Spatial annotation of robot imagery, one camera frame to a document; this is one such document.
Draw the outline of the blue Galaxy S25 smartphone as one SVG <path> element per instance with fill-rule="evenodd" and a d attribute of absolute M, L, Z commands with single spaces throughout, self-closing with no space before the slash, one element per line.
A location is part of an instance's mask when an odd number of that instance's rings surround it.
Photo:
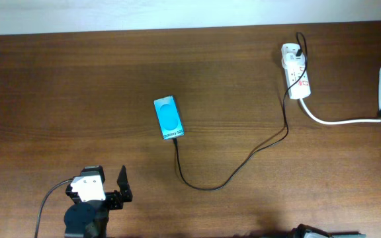
<path fill-rule="evenodd" d="M 185 130 L 173 96 L 163 97 L 153 102 L 161 135 L 164 140 L 181 137 Z"/>

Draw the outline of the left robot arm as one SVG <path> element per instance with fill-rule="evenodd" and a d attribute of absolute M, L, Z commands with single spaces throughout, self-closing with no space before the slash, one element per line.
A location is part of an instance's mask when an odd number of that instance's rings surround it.
<path fill-rule="evenodd" d="M 133 199 L 127 170 L 121 167 L 117 178 L 118 190 L 104 191 L 103 167 L 85 167 L 67 186 L 65 193 L 73 205 L 64 215 L 65 237 L 106 238 L 109 213 L 121 210 Z"/>

